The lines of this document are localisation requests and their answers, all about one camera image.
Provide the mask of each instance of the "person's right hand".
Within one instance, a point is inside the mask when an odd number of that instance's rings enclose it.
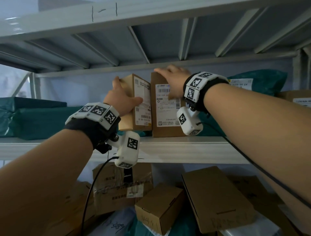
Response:
[[[168,99],[181,98],[183,96],[183,85],[190,72],[184,68],[169,65],[167,68],[156,68],[155,72],[161,74],[170,85],[170,93]]]

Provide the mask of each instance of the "flat cardboard box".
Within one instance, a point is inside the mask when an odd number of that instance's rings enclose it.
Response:
[[[137,219],[165,235],[174,224],[184,202],[183,189],[160,183],[135,204]]]
[[[122,78],[120,82],[129,97],[142,97],[144,101],[129,114],[121,117],[119,130],[152,130],[150,83],[135,74]]]
[[[201,233],[254,221],[254,207],[218,167],[187,172],[182,178]]]
[[[82,215],[91,184],[88,182],[77,182],[70,190],[63,204],[52,214],[45,233],[42,236],[65,236],[79,235]],[[86,209],[85,228],[92,224],[95,217],[94,198],[91,195]]]
[[[93,177],[101,165],[93,170]],[[134,206],[151,189],[153,179],[150,163],[137,163],[129,169],[108,163],[94,184],[96,214],[101,215]]]
[[[276,97],[311,108],[311,90],[284,91],[277,93]]]
[[[252,203],[256,211],[280,227],[284,236],[298,236],[290,221],[256,176],[228,176],[228,178]]]
[[[184,100],[176,99],[168,101],[168,91],[167,80],[159,73],[151,73],[152,136],[154,138],[186,136],[177,119],[177,109],[186,106],[186,103]]]

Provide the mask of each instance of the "upper shelf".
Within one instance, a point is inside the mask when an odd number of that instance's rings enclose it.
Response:
[[[26,141],[0,138],[0,160],[13,160],[33,149],[43,140]],[[110,157],[116,148],[110,151]],[[93,152],[91,161],[106,161],[108,154]],[[149,163],[210,163],[248,164],[222,137],[141,138],[139,162]]]
[[[0,63],[54,77],[296,56],[311,1],[121,0],[0,21]]]

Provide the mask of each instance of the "bare skin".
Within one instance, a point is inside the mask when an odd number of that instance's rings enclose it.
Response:
[[[183,96],[187,70],[170,65],[155,71],[170,84],[170,98]],[[240,150],[311,202],[310,108],[228,84],[211,87],[204,105]],[[263,176],[311,233],[311,210]]]
[[[104,103],[123,116],[142,103],[129,98],[119,78]],[[42,235],[49,216],[66,196],[93,153],[90,139],[62,130],[0,169],[1,235]]]

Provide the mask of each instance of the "black and white square marker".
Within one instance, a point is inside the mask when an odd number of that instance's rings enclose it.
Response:
[[[124,168],[130,168],[132,164],[122,162],[119,166],[124,167]]]
[[[194,131],[192,131],[189,135],[196,135],[196,134],[198,134],[200,132],[200,130],[194,130]]]
[[[194,95],[194,89],[189,88],[188,94],[187,94],[187,98],[192,100],[193,99],[193,95]]]
[[[190,84],[191,87],[196,87],[198,84],[202,81],[202,79],[196,78],[192,83]]]
[[[101,116],[107,109],[101,106],[95,106],[90,112]]]
[[[111,111],[108,111],[104,116],[104,119],[108,121],[109,124],[112,124],[115,121],[116,116]]]
[[[198,75],[199,77],[203,77],[203,78],[207,78],[209,76],[211,76],[211,73],[203,73],[202,75]]]
[[[133,149],[137,150],[137,146],[138,146],[138,140],[128,138],[128,147],[129,148],[133,148]]]
[[[185,121],[187,120],[184,114],[181,114],[181,116],[178,119],[181,125],[185,123]]]
[[[78,112],[88,112],[93,106],[84,106]]]

